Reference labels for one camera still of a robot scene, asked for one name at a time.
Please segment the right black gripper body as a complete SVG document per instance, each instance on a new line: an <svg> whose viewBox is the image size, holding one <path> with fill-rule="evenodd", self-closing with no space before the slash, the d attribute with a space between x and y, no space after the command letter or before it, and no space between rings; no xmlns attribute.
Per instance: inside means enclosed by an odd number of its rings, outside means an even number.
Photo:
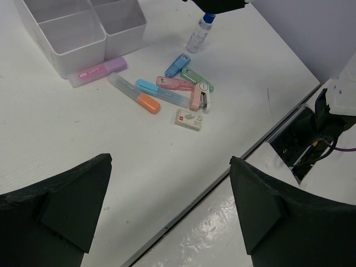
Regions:
<svg viewBox="0 0 356 267"><path fill-rule="evenodd" d="M191 0L204 13L225 13L244 8L249 1L245 0Z"/></svg>

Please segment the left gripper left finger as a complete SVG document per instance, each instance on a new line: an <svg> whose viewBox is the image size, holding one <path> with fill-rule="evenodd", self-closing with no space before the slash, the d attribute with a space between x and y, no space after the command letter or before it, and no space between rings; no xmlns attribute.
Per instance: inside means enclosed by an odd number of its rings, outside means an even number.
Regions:
<svg viewBox="0 0 356 267"><path fill-rule="evenodd" d="M80 266L112 170L110 154L1 195L1 266Z"/></svg>

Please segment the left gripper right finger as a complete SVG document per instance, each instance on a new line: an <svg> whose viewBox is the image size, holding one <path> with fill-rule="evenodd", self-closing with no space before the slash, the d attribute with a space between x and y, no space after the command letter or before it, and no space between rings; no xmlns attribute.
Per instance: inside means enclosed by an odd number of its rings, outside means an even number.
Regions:
<svg viewBox="0 0 356 267"><path fill-rule="evenodd" d="M230 181L253 266L355 266L355 206L305 192L232 157Z"/></svg>

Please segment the small blue-capped bottle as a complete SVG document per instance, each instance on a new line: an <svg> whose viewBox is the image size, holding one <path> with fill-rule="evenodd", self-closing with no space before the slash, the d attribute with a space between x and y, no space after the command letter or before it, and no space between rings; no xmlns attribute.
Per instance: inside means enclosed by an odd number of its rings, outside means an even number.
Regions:
<svg viewBox="0 0 356 267"><path fill-rule="evenodd" d="M215 14L205 13L204 16L198 21L198 24L196 25L186 45L186 49L188 52L198 52L202 43L204 42L212 28L212 23L215 17Z"/></svg>

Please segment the light blue highlighter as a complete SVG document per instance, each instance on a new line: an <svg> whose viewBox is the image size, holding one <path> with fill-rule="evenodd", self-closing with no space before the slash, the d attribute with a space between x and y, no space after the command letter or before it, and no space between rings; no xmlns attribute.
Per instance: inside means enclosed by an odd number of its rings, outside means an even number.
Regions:
<svg viewBox="0 0 356 267"><path fill-rule="evenodd" d="M188 97L185 97L183 95L180 95L178 93L174 93L172 91L169 91L167 89L161 88L158 85L155 85L151 82L138 79L135 83L135 86L141 90L142 92L150 95L157 97L161 100L164 100L166 102L169 102L174 105L178 105L183 108L188 108L190 99Z"/></svg>

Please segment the pink highlighter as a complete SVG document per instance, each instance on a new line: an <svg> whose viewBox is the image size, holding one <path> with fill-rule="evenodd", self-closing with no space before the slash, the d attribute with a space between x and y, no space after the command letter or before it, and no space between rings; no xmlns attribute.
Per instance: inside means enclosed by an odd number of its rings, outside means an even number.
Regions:
<svg viewBox="0 0 356 267"><path fill-rule="evenodd" d="M117 57L105 61L99 65L92 66L88 69L73 73L67 77L73 88L80 87L107 77L113 72L120 72L127 68L127 62L123 57Z"/></svg>

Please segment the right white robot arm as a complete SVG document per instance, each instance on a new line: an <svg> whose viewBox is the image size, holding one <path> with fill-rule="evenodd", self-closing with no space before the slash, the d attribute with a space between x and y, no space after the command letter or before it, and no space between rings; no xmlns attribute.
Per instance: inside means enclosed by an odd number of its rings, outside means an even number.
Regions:
<svg viewBox="0 0 356 267"><path fill-rule="evenodd" d="M251 1L320 82L315 113L292 128L300 145L336 141L355 124L355 1Z"/></svg>

